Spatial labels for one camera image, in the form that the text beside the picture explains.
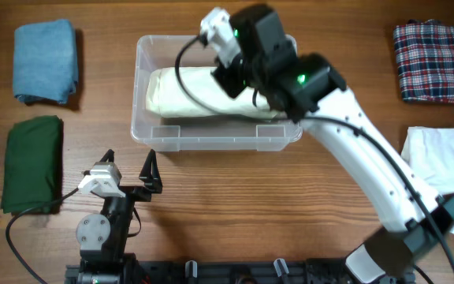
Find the cream cloth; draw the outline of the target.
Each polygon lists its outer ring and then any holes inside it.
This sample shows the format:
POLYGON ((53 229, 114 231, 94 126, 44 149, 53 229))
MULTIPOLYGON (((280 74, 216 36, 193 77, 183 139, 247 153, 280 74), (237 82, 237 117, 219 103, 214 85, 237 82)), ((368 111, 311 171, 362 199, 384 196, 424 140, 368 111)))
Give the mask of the cream cloth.
POLYGON ((199 118, 222 114, 242 114, 271 119, 280 113, 271 110, 266 98, 245 88, 235 99, 226 95, 211 75, 212 67, 181 67, 184 86, 195 97, 191 100, 180 87, 173 67, 157 69, 150 75, 146 110, 163 118, 199 118))

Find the plaid cloth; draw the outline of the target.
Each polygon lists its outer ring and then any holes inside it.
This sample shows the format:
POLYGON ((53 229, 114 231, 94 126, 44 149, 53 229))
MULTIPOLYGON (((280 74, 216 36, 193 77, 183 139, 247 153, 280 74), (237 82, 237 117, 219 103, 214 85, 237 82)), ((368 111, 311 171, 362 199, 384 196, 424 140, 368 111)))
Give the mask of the plaid cloth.
POLYGON ((393 30, 401 99, 454 105, 454 26, 410 20, 393 30))

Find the white cloth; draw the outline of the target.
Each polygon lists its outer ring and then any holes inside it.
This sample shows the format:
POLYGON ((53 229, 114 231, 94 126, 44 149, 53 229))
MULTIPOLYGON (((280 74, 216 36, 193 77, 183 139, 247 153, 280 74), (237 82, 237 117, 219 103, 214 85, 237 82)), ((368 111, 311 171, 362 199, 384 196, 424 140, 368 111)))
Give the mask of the white cloth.
POLYGON ((408 128, 401 157, 439 193, 454 192, 454 128, 408 128))

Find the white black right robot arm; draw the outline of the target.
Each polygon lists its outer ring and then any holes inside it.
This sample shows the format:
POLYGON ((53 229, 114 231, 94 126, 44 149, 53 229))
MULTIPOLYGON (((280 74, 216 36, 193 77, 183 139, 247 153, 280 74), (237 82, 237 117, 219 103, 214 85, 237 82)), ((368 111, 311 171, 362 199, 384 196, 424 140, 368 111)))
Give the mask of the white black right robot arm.
POLYGON ((256 4, 212 9, 200 38, 216 52, 214 79, 231 98, 254 88, 271 110, 302 125, 356 181, 381 228, 344 261, 357 283, 400 277, 454 227, 454 192, 416 176, 379 133, 344 78, 320 54, 298 55, 277 12, 256 4))

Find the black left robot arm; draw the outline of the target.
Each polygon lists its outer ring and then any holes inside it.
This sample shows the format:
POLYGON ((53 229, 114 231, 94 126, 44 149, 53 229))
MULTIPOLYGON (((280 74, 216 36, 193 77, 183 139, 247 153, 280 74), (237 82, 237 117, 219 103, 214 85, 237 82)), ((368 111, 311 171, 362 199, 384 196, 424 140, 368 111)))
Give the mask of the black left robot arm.
POLYGON ((68 267, 66 283, 149 283, 150 276, 140 266, 133 253, 126 253, 127 239, 135 237, 129 231, 133 218, 139 215, 137 202, 150 202, 162 192, 156 152, 149 151, 140 171, 142 185, 121 185, 122 175, 114 163, 114 151, 84 173, 78 185, 83 194, 103 198, 102 210, 81 219, 76 228, 80 244, 80 265, 68 267))

